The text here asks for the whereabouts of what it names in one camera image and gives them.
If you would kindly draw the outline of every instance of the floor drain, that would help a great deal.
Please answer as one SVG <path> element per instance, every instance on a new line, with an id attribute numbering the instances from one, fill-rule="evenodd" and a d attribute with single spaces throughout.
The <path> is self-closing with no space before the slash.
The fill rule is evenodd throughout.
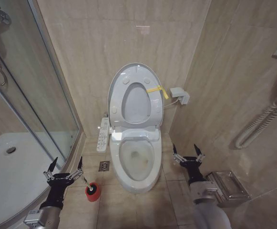
<path id="1" fill-rule="evenodd" d="M 109 171 L 110 170 L 110 161 L 101 161 L 99 164 L 99 172 Z"/>
<path id="2" fill-rule="evenodd" d="M 7 153 L 7 154 L 12 154 L 15 150 L 16 150 L 15 147 L 11 147 L 11 148 L 9 148 L 9 149 L 6 150 L 6 153 Z"/>

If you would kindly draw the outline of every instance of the power cord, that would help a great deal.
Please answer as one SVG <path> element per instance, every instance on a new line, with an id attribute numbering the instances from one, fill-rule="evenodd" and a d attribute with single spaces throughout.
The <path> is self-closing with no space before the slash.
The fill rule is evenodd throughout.
<path id="1" fill-rule="evenodd" d="M 181 98 L 178 97 L 173 103 L 167 104 L 166 106 L 164 106 L 164 108 L 166 108 L 166 107 L 168 107 L 170 105 L 173 105 L 173 104 L 177 103 L 177 101 L 180 101 L 180 100 L 181 100 Z"/>

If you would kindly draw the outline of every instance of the cable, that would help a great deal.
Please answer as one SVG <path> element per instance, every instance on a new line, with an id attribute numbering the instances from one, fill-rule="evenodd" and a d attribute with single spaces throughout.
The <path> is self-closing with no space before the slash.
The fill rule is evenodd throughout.
<path id="1" fill-rule="evenodd" d="M 166 107 L 168 107 L 168 106 L 170 106 L 170 105 L 172 105 L 172 104 L 175 104 L 175 103 L 176 103 L 177 101 L 179 101 L 179 100 L 181 100 L 180 97 L 178 97 L 173 103 L 170 103 L 170 104 L 164 106 L 164 108 L 166 108 Z"/>
<path id="2" fill-rule="evenodd" d="M 255 119 L 244 132 L 236 140 L 236 148 L 243 149 L 247 147 L 252 141 L 264 131 L 270 123 L 277 117 L 277 105 L 276 101 L 273 105 L 267 107 L 267 109 Z"/>

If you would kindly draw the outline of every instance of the toilet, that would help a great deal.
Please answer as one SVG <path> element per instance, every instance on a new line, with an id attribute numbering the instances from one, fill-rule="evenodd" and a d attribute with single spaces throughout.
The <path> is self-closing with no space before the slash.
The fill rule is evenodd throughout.
<path id="1" fill-rule="evenodd" d="M 148 66 L 131 63 L 113 78 L 108 94 L 110 152 L 116 176 L 133 193 L 149 191 L 162 161 L 161 83 Z"/>

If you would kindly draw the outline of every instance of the stainless steel tissue box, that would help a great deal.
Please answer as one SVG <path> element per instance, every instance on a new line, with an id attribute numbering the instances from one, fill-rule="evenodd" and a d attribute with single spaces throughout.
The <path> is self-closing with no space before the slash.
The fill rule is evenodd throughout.
<path id="1" fill-rule="evenodd" d="M 215 197 L 219 207 L 236 207 L 251 199 L 232 171 L 212 172 L 206 178 L 218 188 Z"/>

